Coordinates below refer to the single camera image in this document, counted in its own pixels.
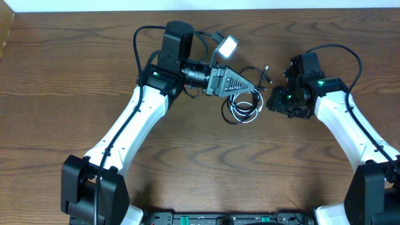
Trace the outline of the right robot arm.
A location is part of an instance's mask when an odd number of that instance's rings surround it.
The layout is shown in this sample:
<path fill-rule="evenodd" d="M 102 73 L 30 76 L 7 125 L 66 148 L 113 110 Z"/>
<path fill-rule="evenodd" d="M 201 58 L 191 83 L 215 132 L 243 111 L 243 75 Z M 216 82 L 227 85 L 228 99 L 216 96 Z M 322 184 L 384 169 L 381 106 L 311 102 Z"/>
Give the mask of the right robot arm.
<path fill-rule="evenodd" d="M 354 176 L 344 201 L 317 207 L 315 224 L 399 224 L 399 151 L 391 147 L 356 106 L 339 78 L 326 78 L 314 52 L 291 58 L 285 86 L 266 106 L 289 118 L 316 116 L 345 152 Z"/>

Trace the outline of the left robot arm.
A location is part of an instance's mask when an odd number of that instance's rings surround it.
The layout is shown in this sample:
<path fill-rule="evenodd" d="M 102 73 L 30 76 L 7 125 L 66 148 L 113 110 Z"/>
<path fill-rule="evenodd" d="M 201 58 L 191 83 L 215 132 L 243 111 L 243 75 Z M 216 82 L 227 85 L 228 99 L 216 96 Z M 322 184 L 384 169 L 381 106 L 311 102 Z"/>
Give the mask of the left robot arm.
<path fill-rule="evenodd" d="M 61 211 L 71 224 L 140 224 L 144 211 L 132 205 L 125 176 L 141 144 L 172 103 L 189 88 L 229 97 L 254 84 L 229 66 L 190 59 L 190 24 L 163 26 L 162 46 L 138 66 L 132 97 L 106 135 L 83 157 L 69 156 L 61 169 Z"/>

